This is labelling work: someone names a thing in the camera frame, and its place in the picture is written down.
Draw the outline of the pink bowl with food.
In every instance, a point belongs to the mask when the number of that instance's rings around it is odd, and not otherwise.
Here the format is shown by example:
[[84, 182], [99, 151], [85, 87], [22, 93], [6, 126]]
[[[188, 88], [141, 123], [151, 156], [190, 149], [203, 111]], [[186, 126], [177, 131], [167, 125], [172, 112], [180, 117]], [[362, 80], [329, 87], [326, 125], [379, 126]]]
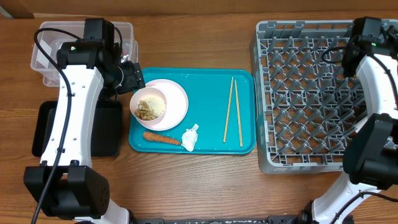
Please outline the pink bowl with food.
[[156, 88], [137, 90], [130, 100], [131, 113], [138, 121], [157, 121], [163, 117], [166, 108], [165, 95]]

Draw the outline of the white tissue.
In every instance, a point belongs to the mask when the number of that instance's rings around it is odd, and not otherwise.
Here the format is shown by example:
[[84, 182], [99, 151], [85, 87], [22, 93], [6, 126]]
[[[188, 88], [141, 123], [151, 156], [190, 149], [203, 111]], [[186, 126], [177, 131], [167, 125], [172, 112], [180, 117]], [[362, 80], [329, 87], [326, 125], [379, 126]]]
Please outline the white tissue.
[[186, 129], [186, 131], [182, 135], [182, 143], [181, 145], [189, 152], [192, 152], [195, 147], [195, 143], [198, 139], [197, 130], [199, 125], [194, 124], [191, 129]]

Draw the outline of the red snack wrapper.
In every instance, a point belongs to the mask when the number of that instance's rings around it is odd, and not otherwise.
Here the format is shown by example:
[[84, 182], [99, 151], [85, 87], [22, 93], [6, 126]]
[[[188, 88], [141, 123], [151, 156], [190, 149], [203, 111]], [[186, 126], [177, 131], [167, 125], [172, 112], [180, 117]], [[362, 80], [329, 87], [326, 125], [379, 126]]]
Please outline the red snack wrapper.
[[128, 61], [128, 54], [124, 52], [121, 56], [121, 63], [124, 63], [127, 61]]

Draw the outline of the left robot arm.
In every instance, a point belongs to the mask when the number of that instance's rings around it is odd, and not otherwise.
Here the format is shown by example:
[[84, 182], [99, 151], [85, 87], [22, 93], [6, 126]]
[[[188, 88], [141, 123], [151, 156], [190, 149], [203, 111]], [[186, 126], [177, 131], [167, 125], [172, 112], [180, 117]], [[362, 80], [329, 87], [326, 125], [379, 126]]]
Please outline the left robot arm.
[[40, 164], [27, 167], [24, 184], [36, 213], [77, 223], [134, 223], [133, 213], [110, 197], [108, 180], [92, 168], [91, 135], [98, 99], [145, 87], [138, 63], [121, 60], [119, 29], [88, 18], [82, 37], [65, 42], [50, 63], [60, 75], [50, 139]]

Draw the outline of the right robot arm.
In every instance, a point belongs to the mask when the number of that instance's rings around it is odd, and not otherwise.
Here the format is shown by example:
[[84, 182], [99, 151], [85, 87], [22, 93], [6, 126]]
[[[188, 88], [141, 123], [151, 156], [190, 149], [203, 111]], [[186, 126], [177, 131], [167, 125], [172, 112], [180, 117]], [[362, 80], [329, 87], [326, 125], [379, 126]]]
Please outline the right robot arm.
[[343, 75], [359, 79], [368, 115], [345, 149], [341, 175], [296, 223], [353, 223], [350, 213], [370, 196], [395, 201], [381, 191], [397, 184], [397, 27], [357, 18], [343, 52]]

